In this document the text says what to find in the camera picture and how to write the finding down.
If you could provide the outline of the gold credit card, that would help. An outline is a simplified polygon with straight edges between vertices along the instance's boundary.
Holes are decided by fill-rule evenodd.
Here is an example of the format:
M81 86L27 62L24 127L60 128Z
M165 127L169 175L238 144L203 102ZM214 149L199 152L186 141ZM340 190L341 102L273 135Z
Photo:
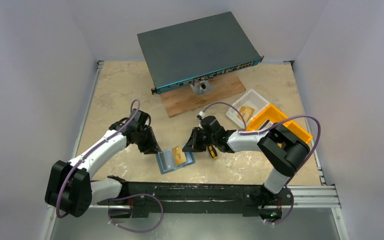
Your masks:
M173 158L175 166L180 166L187 162L186 154L183 152L183 146L178 145L173 149Z
M247 105L243 105L241 106L240 110L239 110L239 114L237 115L237 117L241 120L242 118L248 122L251 117L253 116L255 112L255 109L250 107L250 106L247 106Z

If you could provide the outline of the blue card holder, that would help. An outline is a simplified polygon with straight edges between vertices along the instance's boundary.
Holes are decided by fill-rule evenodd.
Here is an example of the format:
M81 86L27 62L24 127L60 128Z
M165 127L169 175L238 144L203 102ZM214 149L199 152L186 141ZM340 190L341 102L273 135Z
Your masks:
M184 152L186 155L186 163L175 166L173 149L167 149L156 154L156 160L159 167L159 171L162 175L176 171L178 169L195 164L195 158L192 152Z

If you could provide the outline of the white credit card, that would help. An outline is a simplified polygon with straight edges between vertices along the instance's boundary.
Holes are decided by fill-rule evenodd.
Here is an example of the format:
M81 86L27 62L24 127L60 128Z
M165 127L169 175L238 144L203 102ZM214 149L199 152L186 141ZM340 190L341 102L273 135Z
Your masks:
M267 119L259 128L259 130L265 130L269 127L271 127L274 123L272 121L270 121L269 119Z

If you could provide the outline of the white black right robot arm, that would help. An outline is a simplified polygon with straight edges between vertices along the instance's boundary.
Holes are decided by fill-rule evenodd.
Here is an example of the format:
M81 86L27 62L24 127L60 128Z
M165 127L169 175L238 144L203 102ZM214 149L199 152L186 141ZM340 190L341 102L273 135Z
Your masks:
M193 127L182 150L198 153L213 147L222 153L263 153L273 169L262 185L260 196L264 202L272 204L313 153L309 145L284 123L282 120L261 131L245 132L226 130L213 115L201 117L199 126Z

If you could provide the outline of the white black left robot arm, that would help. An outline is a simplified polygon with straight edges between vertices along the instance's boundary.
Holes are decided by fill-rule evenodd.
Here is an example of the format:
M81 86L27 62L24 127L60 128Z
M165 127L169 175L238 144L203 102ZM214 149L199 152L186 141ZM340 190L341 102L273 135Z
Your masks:
M150 121L148 113L134 108L129 117L111 124L85 152L67 162L55 162L45 191L45 203L55 207L59 218L80 217L89 206L107 199L118 205L126 203L129 191L120 178L112 176L98 181L92 178L114 155L130 145L136 145L145 155L160 152Z

